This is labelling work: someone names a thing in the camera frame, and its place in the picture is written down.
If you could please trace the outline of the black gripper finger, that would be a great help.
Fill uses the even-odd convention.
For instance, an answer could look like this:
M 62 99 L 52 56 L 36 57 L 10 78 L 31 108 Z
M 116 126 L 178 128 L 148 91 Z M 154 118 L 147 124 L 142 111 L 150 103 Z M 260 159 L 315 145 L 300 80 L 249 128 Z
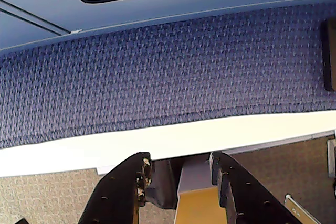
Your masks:
M 139 222 L 145 206 L 145 189 L 151 184 L 149 152 L 131 155 L 103 176 L 94 188 L 81 215 L 81 223 Z
M 290 194 L 281 203 L 230 155 L 211 152 L 211 182 L 227 223 L 319 223 Z

